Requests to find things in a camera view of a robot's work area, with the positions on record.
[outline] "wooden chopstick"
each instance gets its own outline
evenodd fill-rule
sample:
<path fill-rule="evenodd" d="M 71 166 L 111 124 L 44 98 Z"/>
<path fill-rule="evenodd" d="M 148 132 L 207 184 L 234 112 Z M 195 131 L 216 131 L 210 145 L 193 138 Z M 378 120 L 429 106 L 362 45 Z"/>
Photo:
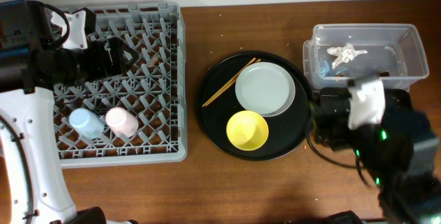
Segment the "wooden chopstick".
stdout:
<path fill-rule="evenodd" d="M 237 78 L 239 76 L 239 74 L 249 65 L 251 65 L 254 61 L 256 60 L 256 58 L 253 58 L 250 62 L 248 62 L 247 65 L 245 65 L 242 70 L 240 70 L 238 73 L 236 73 L 236 75 L 234 75 L 224 86 L 222 86 L 221 89 L 219 89 L 216 93 L 214 93 L 214 95 L 212 97 L 210 97 L 203 105 L 202 107 L 206 107 L 208 106 L 212 101 L 214 101 L 215 99 L 218 98 L 218 96 L 220 96 L 222 93 L 224 93 L 224 91 L 228 90 L 228 88 L 230 88 L 236 81 Z"/>

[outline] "dish rack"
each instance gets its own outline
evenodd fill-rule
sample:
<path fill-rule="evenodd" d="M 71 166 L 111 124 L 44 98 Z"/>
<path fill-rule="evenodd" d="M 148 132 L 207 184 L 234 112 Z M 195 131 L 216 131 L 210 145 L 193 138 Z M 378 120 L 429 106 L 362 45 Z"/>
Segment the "dish rack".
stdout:
<path fill-rule="evenodd" d="M 127 74 L 80 86 L 56 85 L 54 130 L 62 168 L 179 162 L 187 156 L 185 25 L 176 3 L 92 7 L 88 40 L 119 37 L 140 53 Z M 68 8 L 72 13 L 78 8 Z M 105 113 L 122 107 L 136 116 L 137 133 L 116 137 L 108 126 L 90 140 L 70 127 L 77 108 Z"/>

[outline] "white bowl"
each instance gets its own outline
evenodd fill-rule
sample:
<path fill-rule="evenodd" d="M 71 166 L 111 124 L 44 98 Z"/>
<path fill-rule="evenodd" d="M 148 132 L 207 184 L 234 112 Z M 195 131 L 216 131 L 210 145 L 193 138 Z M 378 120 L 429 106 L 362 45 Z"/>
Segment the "white bowl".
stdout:
<path fill-rule="evenodd" d="M 296 86 L 290 73 L 274 63 L 249 65 L 237 78 L 239 103 L 261 116 L 282 114 L 292 104 L 295 95 Z"/>

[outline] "black tray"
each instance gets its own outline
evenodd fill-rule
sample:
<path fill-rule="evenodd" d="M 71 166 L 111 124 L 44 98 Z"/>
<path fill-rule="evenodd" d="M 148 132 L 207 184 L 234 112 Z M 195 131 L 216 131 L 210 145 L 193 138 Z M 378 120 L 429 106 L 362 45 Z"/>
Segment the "black tray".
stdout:
<path fill-rule="evenodd" d="M 265 117 L 269 126 L 267 142 L 257 150 L 242 151 L 229 142 L 226 131 L 229 118 L 245 110 L 236 98 L 235 85 L 207 107 L 203 108 L 202 104 L 254 57 L 261 59 L 262 62 L 272 62 L 286 69 L 296 84 L 296 96 L 291 106 L 282 114 Z M 196 99 L 196 116 L 203 131 L 214 145 L 240 159 L 263 161 L 283 156 L 302 143 L 309 120 L 307 102 L 311 99 L 311 86 L 303 73 L 290 62 L 268 52 L 241 52 L 217 63 L 205 75 Z"/>

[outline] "table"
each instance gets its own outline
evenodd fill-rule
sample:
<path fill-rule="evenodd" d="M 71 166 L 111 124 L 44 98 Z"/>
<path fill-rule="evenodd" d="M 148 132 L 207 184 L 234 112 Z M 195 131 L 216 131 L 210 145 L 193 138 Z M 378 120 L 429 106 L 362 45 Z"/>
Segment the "table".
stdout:
<path fill-rule="evenodd" d="M 243 50 L 273 52 L 302 68 L 302 45 L 319 23 L 412 23 L 429 61 L 430 76 L 411 86 L 414 107 L 441 134 L 441 0 L 335 1 L 260 6 L 183 8 L 187 35 L 186 90 L 189 153 L 180 163 L 64 170 L 78 210 L 99 206 L 114 220 L 139 223 L 264 223 L 353 210 L 381 218 L 377 190 L 354 170 L 319 159 L 302 143 L 274 161 L 236 159 L 199 128 L 194 103 L 210 66 Z M 326 155 L 353 163 L 353 152 Z M 436 159 L 441 176 L 441 155 Z M 10 195 L 0 159 L 0 220 Z"/>

